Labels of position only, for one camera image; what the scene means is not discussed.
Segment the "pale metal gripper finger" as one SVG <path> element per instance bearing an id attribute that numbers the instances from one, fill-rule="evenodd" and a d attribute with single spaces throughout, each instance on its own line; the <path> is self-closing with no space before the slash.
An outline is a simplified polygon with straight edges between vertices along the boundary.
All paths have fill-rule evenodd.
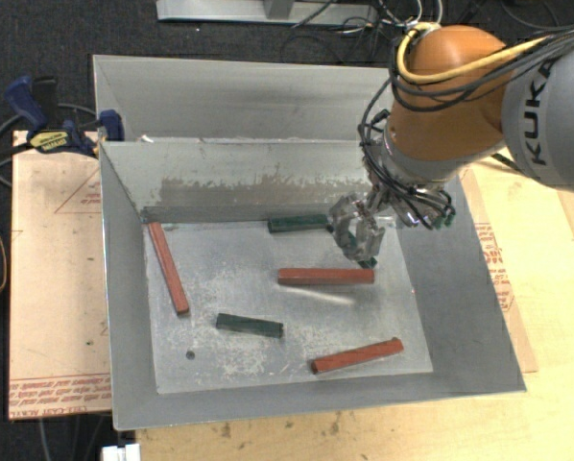
<path id="1" fill-rule="evenodd" d="M 379 255 L 385 229 L 375 220 L 360 220 L 356 225 L 356 260 L 364 261 Z"/>
<path id="2" fill-rule="evenodd" d="M 346 258 L 351 261 L 356 261 L 359 258 L 357 254 L 357 243 L 355 242 L 354 236 L 350 233 L 349 223 L 334 223 L 333 238 Z"/>

